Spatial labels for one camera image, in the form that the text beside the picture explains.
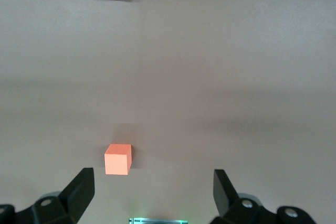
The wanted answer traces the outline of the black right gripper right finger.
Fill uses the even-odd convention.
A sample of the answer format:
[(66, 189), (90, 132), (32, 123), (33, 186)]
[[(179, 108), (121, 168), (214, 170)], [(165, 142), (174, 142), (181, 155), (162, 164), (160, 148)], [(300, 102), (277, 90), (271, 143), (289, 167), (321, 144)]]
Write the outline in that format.
[(313, 218), (300, 208), (281, 206), (273, 213), (255, 200), (239, 196), (223, 169), (214, 170), (213, 197), (218, 216), (211, 223), (315, 223)]

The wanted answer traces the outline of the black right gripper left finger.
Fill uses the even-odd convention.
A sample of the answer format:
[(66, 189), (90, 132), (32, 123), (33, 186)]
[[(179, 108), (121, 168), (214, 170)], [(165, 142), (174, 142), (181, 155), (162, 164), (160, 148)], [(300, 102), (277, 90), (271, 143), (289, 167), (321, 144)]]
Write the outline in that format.
[(83, 168), (57, 196), (45, 196), (17, 212), (1, 205), (1, 223), (78, 223), (95, 195), (93, 168)]

